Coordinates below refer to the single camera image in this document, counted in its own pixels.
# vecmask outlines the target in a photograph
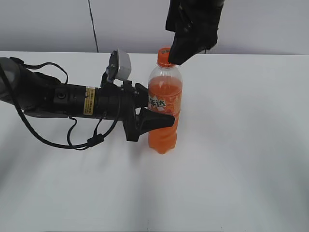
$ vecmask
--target orange bottle cap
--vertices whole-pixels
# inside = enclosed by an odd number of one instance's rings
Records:
[[[158,53],[158,65],[164,68],[170,68],[175,66],[175,64],[169,63],[169,47],[164,47],[159,50]]]

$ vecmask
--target table surface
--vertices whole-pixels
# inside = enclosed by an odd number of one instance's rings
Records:
[[[0,52],[10,56],[55,62],[69,83],[97,87],[109,59]],[[130,57],[130,79],[146,85],[156,55]],[[309,56],[196,55],[179,69],[178,141],[166,155],[147,135],[126,142],[121,123],[84,152],[48,147],[0,102],[0,231],[308,231]],[[42,72],[65,80],[56,68]],[[66,143],[72,121],[29,120]],[[74,143],[96,123],[80,119]]]

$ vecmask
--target orange soda bottle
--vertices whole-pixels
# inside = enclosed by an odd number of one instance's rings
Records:
[[[148,134],[149,147],[164,154],[176,145],[177,125],[182,98],[183,80],[174,64],[169,63],[170,48],[162,48],[158,53],[158,66],[152,71],[148,81],[148,109],[162,114],[173,115],[172,127],[152,130]]]

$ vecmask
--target wire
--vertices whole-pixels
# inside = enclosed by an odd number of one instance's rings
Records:
[[[108,136],[112,132],[112,130],[115,128],[115,126],[116,126],[116,124],[117,124],[117,122],[119,120],[120,111],[121,111],[121,97],[120,97],[120,95],[118,95],[118,111],[117,111],[117,115],[116,115],[116,118],[115,118],[114,122],[112,123],[111,127],[103,135],[104,138],[106,136]]]
[[[75,118],[73,118],[73,117],[71,117],[71,116],[69,116],[69,119],[74,120],[75,123],[73,124],[73,126],[71,126],[71,128],[70,128],[69,131],[68,131],[68,134],[67,134],[67,141],[68,141],[68,144],[69,144],[74,150],[84,151],[84,150],[88,149],[89,146],[85,146],[84,148],[80,148],[80,149],[79,149],[79,148],[77,148],[76,146],[74,146],[74,145],[72,144],[70,137],[71,137],[71,132],[72,132],[73,128],[74,128],[74,127],[76,126],[76,124],[77,124],[77,119],[75,119]]]

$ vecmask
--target gray wall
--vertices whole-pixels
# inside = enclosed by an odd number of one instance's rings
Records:
[[[0,50],[95,52],[88,0],[0,0]],[[100,52],[171,45],[169,0],[90,0]],[[309,54],[308,0],[226,0],[212,53]]]

